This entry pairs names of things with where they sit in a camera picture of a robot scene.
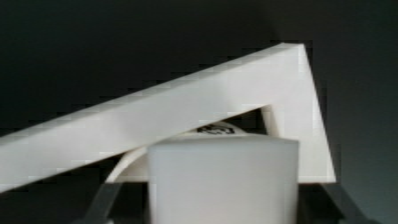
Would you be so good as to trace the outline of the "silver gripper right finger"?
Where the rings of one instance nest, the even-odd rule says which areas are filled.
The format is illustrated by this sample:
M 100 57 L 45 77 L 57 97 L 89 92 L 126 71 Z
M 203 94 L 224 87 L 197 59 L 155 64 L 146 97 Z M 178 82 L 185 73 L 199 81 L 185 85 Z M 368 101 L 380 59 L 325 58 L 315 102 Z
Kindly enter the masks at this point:
M 329 183 L 322 187 L 343 214 L 343 224 L 382 224 L 364 215 L 341 184 Z

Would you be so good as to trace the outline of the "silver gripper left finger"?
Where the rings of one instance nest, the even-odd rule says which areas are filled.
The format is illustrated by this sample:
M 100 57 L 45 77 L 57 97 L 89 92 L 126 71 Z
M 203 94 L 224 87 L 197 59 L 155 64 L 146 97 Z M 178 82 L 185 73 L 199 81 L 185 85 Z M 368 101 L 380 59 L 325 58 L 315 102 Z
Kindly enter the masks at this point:
M 121 191 L 121 183 L 105 183 L 100 187 L 93 203 L 84 217 L 73 224 L 116 224 L 110 218 L 110 211 Z

